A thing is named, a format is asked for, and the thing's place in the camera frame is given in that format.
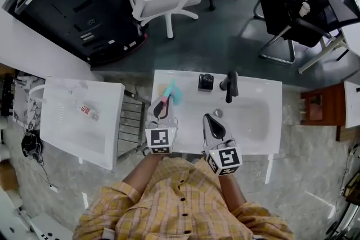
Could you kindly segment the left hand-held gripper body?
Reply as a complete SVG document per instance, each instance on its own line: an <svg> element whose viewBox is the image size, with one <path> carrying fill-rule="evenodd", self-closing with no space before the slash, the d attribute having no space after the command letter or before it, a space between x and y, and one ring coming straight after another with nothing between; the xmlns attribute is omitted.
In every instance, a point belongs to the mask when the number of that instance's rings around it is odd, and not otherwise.
<svg viewBox="0 0 360 240"><path fill-rule="evenodd" d="M176 117L158 120L148 116L145 122L147 148L153 155L171 154L177 137Z"/></svg>

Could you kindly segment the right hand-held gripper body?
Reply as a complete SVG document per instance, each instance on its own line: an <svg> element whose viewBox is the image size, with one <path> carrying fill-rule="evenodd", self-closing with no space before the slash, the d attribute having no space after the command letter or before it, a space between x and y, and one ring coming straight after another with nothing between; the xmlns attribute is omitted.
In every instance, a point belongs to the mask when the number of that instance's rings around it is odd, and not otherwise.
<svg viewBox="0 0 360 240"><path fill-rule="evenodd" d="M216 176L234 173L242 165L240 146L234 138L204 140L205 162Z"/></svg>

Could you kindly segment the person's right forearm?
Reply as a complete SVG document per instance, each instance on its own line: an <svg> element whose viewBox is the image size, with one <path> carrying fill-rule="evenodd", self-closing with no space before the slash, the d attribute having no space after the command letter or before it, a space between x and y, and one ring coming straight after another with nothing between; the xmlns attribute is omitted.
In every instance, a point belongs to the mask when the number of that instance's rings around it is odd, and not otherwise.
<svg viewBox="0 0 360 240"><path fill-rule="evenodd" d="M219 176L219 182L223 198L230 212L247 202L233 174Z"/></svg>

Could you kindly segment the clear bottle with red label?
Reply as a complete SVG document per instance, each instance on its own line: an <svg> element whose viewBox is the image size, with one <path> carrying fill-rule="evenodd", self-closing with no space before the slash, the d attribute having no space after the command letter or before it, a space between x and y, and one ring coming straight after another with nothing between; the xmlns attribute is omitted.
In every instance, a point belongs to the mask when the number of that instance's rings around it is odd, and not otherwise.
<svg viewBox="0 0 360 240"><path fill-rule="evenodd" d="M97 121L99 119L99 113L86 104L78 105L77 109L78 109L78 111L80 111L82 113L82 115L84 115L94 121Z"/></svg>

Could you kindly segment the black soap dispenser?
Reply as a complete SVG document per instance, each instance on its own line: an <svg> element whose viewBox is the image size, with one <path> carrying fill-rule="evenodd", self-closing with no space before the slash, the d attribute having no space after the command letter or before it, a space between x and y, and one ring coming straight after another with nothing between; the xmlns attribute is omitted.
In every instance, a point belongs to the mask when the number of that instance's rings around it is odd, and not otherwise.
<svg viewBox="0 0 360 240"><path fill-rule="evenodd" d="M213 90L214 76L211 74L200 74L198 81L198 90L210 92Z"/></svg>

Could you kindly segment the yellow plaid shirt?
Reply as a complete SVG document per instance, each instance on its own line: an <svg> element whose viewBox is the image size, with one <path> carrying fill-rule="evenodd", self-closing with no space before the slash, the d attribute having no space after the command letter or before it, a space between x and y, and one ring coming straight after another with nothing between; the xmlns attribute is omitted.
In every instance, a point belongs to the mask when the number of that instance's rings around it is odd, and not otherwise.
<svg viewBox="0 0 360 240"><path fill-rule="evenodd" d="M143 195L119 181L103 187L73 240L294 240L288 224L257 203L233 212L205 160L163 157Z"/></svg>

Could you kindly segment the brown wooden side table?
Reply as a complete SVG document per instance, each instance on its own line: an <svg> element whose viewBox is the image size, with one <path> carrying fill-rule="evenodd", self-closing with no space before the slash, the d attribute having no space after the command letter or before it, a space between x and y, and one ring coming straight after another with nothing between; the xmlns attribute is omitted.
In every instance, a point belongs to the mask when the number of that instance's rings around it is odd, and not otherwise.
<svg viewBox="0 0 360 240"><path fill-rule="evenodd" d="M360 141L360 85L344 81L300 97L305 104L301 125L334 126L337 142Z"/></svg>

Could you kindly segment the white curved faucet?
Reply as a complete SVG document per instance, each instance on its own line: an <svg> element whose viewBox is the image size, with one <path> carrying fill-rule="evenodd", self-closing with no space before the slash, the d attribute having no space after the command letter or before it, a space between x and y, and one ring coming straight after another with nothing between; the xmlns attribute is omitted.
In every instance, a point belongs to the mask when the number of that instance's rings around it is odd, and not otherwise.
<svg viewBox="0 0 360 240"><path fill-rule="evenodd" d="M44 97L44 91L47 86L45 84L38 85L29 91L29 98L36 103L46 103L47 99Z"/></svg>

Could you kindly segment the black mesh cantilever chair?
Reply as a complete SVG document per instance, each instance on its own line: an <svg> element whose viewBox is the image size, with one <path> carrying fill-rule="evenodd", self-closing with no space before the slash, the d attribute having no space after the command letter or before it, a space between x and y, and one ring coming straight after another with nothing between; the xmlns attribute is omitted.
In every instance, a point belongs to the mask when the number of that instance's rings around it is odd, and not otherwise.
<svg viewBox="0 0 360 240"><path fill-rule="evenodd" d="M280 38L288 41L291 60L272 57L273 61L293 64L295 61L294 43L312 48L323 38L328 45L331 32L360 22L360 8L355 0L308 0L310 12L300 17L302 0L258 0L257 7L262 14L254 17L265 21L268 34L272 39L259 51L260 58L269 58L264 51Z"/></svg>

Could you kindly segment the marble pattern cabinet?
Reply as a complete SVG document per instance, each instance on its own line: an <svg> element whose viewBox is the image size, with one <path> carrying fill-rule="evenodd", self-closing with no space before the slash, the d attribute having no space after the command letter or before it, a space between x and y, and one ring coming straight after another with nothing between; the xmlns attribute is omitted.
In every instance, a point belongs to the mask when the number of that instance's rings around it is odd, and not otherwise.
<svg viewBox="0 0 360 240"><path fill-rule="evenodd" d="M29 92L43 84L45 80L36 76L18 76L15 79L12 119L26 130L40 129L42 104L30 98Z"/></svg>

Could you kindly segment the large black cabinet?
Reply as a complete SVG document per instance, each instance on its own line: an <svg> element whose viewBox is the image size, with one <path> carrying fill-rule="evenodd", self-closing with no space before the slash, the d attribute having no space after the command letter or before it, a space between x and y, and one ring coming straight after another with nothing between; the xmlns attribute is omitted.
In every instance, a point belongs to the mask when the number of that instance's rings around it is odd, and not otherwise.
<svg viewBox="0 0 360 240"><path fill-rule="evenodd" d="M129 0L5 0L2 7L91 66L123 58L147 39Z"/></svg>

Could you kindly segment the white panel with black dots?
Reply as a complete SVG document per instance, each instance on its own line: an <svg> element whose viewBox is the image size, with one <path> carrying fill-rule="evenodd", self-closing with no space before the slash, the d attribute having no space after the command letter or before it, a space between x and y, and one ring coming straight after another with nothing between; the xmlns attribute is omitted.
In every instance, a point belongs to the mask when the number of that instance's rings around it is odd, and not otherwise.
<svg viewBox="0 0 360 240"><path fill-rule="evenodd" d="M31 218L30 223L40 240L72 240L72 231L45 213Z"/></svg>

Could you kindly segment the white folding desk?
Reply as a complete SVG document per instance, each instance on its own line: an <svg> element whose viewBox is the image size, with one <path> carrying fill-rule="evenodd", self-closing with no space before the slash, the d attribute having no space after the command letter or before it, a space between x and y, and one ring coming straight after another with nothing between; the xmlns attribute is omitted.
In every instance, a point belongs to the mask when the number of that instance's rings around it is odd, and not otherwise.
<svg viewBox="0 0 360 240"><path fill-rule="evenodd" d="M321 52L301 66L298 69L299 74L305 72L338 46L344 47L360 57L360 23L345 26L340 28L339 31L337 36L331 36L328 45L325 45L323 38L320 40Z"/></svg>

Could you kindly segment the cardboard box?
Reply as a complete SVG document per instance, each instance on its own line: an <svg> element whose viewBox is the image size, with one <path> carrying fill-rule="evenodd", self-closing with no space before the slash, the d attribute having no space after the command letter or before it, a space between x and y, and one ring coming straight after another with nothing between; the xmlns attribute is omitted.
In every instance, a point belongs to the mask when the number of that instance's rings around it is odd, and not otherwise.
<svg viewBox="0 0 360 240"><path fill-rule="evenodd" d="M4 191L18 190L16 171L8 160L0 162L0 187Z"/></svg>

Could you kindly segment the white sink on steel frame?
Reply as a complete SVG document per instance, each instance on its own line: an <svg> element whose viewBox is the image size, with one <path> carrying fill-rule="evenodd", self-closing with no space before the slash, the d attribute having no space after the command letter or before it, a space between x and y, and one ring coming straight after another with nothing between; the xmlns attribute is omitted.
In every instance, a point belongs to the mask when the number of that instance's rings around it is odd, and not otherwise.
<svg viewBox="0 0 360 240"><path fill-rule="evenodd" d="M45 85L42 141L107 170L142 144L147 102L123 84L47 78ZM81 104L96 110L99 119L82 115Z"/></svg>

